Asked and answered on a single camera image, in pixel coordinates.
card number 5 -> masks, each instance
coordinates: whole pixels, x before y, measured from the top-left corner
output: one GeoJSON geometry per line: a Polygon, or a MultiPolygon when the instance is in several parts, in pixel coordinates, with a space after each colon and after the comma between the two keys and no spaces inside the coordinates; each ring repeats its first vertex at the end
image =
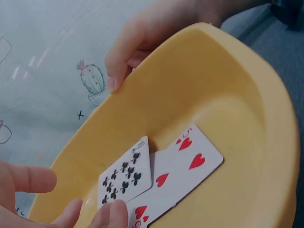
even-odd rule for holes
{"type": "Polygon", "coordinates": [[[183,137],[183,138],[186,138],[186,137],[190,134],[191,131],[192,131],[192,128],[189,128],[189,129],[182,135],[182,137],[183,137]]]}

club symbol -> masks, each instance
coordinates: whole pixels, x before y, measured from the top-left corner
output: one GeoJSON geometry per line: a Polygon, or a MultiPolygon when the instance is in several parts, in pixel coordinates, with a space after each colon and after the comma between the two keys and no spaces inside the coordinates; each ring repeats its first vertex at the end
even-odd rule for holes
{"type": "Polygon", "coordinates": [[[112,184],[112,182],[110,182],[109,186],[106,188],[106,191],[110,193],[112,191],[112,187],[113,187],[113,184],[112,184]]]}
{"type": "Polygon", "coordinates": [[[134,167],[129,167],[128,168],[128,173],[126,174],[126,177],[128,179],[130,179],[130,177],[131,177],[131,175],[132,175],[133,172],[134,172],[134,167]]]}
{"type": "Polygon", "coordinates": [[[132,182],[134,182],[134,186],[136,186],[138,184],[138,180],[142,177],[142,174],[141,173],[134,173],[133,175],[133,180],[132,182]]]}
{"type": "Polygon", "coordinates": [[[114,170],[114,173],[113,173],[112,176],[111,176],[111,179],[112,179],[112,180],[115,180],[115,179],[116,179],[116,174],[118,174],[118,171],[117,171],[117,170],[114,170]]]}
{"type": "Polygon", "coordinates": [[[105,180],[104,180],[104,182],[103,182],[103,186],[107,186],[108,181],[109,181],[109,178],[108,178],[108,177],[105,177],[105,180]]]}
{"type": "Polygon", "coordinates": [[[125,169],[128,167],[128,163],[124,162],[123,167],[121,168],[122,173],[124,173],[125,169]]]}
{"type": "Polygon", "coordinates": [[[104,196],[103,201],[101,202],[102,204],[107,203],[107,200],[109,199],[109,197],[107,195],[104,196]]]}
{"type": "Polygon", "coordinates": [[[116,199],[116,194],[118,193],[118,191],[116,190],[116,188],[113,189],[113,192],[111,193],[111,199],[116,199]]]}
{"type": "Polygon", "coordinates": [[[123,192],[123,194],[125,193],[125,190],[129,187],[129,182],[127,181],[123,181],[123,184],[122,184],[122,188],[120,189],[120,191],[123,192]]]}
{"type": "Polygon", "coordinates": [[[141,153],[134,153],[133,154],[133,159],[131,161],[133,161],[133,164],[136,163],[137,159],[140,157],[141,153]]]}

stacked cards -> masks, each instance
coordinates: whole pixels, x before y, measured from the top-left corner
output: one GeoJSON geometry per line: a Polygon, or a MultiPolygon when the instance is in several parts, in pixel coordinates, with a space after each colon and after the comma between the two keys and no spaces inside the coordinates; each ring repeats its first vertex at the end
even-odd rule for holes
{"type": "Polygon", "coordinates": [[[98,208],[124,200],[128,228],[145,228],[174,207],[221,163],[223,156],[195,125],[166,150],[149,155],[143,137],[98,180],[98,208]]]}

cactus drawing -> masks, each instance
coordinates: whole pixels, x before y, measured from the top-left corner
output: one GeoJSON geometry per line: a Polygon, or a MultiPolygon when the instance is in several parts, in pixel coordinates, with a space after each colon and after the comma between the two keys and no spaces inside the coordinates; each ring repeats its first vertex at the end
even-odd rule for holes
{"type": "Polygon", "coordinates": [[[98,106],[100,105],[105,97],[105,81],[104,76],[101,73],[100,69],[93,65],[85,66],[85,62],[81,60],[77,64],[77,70],[81,70],[80,77],[89,91],[89,100],[92,102],[93,105],[98,106]]]}
{"type": "Polygon", "coordinates": [[[77,65],[77,70],[81,70],[81,80],[90,93],[96,95],[104,91],[104,77],[98,67],[95,65],[85,66],[84,61],[81,60],[77,65]]]}
{"type": "Polygon", "coordinates": [[[0,144],[6,143],[10,139],[11,135],[12,133],[10,129],[3,125],[3,120],[0,120],[0,144]]]}

yellow tub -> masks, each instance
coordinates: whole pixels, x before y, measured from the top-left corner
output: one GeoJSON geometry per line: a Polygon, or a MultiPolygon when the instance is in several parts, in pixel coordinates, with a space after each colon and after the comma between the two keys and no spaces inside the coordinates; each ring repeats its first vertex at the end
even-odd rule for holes
{"type": "Polygon", "coordinates": [[[51,222],[81,197],[76,227],[86,227],[102,171],[142,136],[155,152],[193,123],[225,162],[152,227],[291,227],[299,135],[288,93],[267,62],[204,23],[163,43],[92,113],[52,165],[56,189],[37,195],[29,218],[51,222]]]}

